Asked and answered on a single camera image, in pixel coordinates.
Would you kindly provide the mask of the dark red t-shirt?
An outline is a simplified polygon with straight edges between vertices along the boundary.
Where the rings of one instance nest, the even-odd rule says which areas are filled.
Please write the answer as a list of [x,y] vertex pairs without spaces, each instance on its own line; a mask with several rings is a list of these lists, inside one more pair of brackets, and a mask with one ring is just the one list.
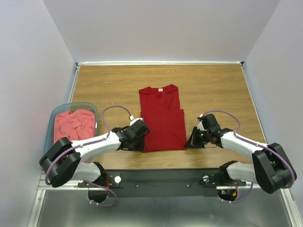
[[178,87],[145,87],[139,90],[139,97],[141,117],[150,129],[144,139],[144,152],[185,150],[185,115]]

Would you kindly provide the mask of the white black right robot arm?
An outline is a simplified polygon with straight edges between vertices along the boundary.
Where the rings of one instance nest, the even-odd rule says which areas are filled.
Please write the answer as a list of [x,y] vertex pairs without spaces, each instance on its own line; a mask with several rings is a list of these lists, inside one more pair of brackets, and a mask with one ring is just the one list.
[[273,192],[290,188],[297,179],[283,147],[278,143],[266,144],[243,137],[237,130],[221,128],[212,112],[198,117],[199,124],[193,128],[185,148],[204,148],[211,143],[250,159],[252,164],[230,161],[219,167],[213,176],[204,177],[206,183],[229,185],[233,181],[258,184],[263,191]]

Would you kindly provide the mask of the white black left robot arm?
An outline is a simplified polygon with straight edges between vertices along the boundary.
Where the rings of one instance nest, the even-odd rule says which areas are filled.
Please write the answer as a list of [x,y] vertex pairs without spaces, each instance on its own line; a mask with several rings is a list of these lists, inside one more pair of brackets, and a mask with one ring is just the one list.
[[45,173],[45,183],[57,188],[70,180],[83,180],[99,187],[105,181],[101,168],[98,164],[84,161],[98,154],[132,147],[149,132],[145,122],[137,119],[130,126],[114,128],[106,134],[86,140],[69,141],[63,137],[39,161]]

